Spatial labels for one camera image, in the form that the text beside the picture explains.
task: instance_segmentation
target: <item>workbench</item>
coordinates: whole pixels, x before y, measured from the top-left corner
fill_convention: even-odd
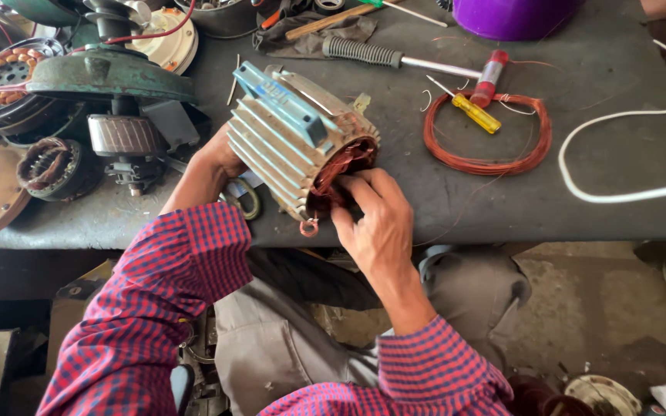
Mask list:
[[[358,62],[275,59],[252,49],[251,39],[202,38],[189,71],[199,109],[217,130],[230,118],[226,106],[236,54],[263,69],[283,64],[345,101],[371,96],[364,115],[380,130],[377,166],[402,187],[415,212],[414,241],[495,243],[532,241],[666,240],[666,198],[597,205],[575,198],[565,188],[557,152],[569,132],[582,122],[612,112],[666,109],[666,64],[642,25],[637,1],[590,0],[566,27],[540,42],[494,42],[462,30],[433,2],[406,2],[420,13],[440,17],[449,28],[423,22],[397,10],[370,14],[378,20],[369,42],[402,50],[413,58],[481,70],[489,53],[506,50],[508,64],[498,92],[544,100],[553,126],[553,144],[535,170],[515,176],[468,175],[430,155],[422,142],[423,115],[430,90],[441,92],[426,72]],[[448,87],[465,79],[431,73]],[[240,98],[242,90],[236,91]],[[441,109],[436,126],[449,138],[450,151],[475,158],[514,158],[537,139],[536,116],[524,116],[493,103],[489,112],[503,122],[494,136],[450,106]],[[666,185],[666,116],[622,118],[588,128],[568,149],[575,182],[586,192],[629,193]],[[169,171],[148,193],[133,198],[126,186],[104,178],[89,195],[70,203],[32,200],[23,213],[0,231],[1,249],[124,249],[141,227],[155,217],[179,179]],[[257,188],[263,214],[250,223],[254,243],[265,247],[337,246],[335,229],[322,221],[320,233],[305,238],[299,223],[278,212],[265,185]],[[457,217],[460,220],[454,226]]]

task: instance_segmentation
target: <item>hammer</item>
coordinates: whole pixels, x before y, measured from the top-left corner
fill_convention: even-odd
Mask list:
[[[326,37],[325,41],[323,41],[323,55],[329,58],[346,58],[393,68],[399,68],[404,64],[411,67],[425,68],[428,70],[476,79],[476,88],[469,101],[481,108],[487,107],[487,105],[490,104],[490,101],[492,101],[492,96],[495,94],[497,79],[500,77],[503,67],[508,62],[507,52],[504,52],[503,50],[494,50],[490,54],[490,59],[487,60],[485,67],[480,72],[468,70],[467,68],[455,67],[453,65],[439,64],[438,62],[409,58],[405,56],[404,53],[397,50],[387,49],[374,44],[363,44],[361,42],[339,38],[338,36]]]

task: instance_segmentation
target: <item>red checkered shirt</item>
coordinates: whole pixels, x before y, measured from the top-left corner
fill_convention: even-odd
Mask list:
[[[175,414],[169,375],[187,335],[179,320],[251,280],[250,241],[243,216],[226,203],[143,228],[64,340],[38,414]],[[508,414],[503,375],[443,318],[378,343],[379,389],[314,384],[261,414]]]

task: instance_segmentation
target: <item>concrete floor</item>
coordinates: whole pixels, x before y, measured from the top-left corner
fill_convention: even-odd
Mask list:
[[[666,383],[666,284],[628,242],[543,243],[515,260],[533,288],[508,350],[512,366],[542,374],[590,372],[639,399]],[[339,342],[363,346],[389,327],[383,310],[313,306]]]

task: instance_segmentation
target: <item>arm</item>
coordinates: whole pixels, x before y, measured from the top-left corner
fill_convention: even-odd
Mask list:
[[[364,213],[357,223],[336,207],[331,218],[341,244],[379,295],[395,336],[380,337],[378,400],[395,414],[507,414],[504,376],[474,351],[431,306],[412,264],[413,211],[381,169],[340,176],[338,183]]]
[[[169,375],[187,335],[179,320],[251,280],[243,216],[215,202],[227,177],[244,170],[226,147],[221,129],[122,255],[64,340],[39,414],[175,414]]]

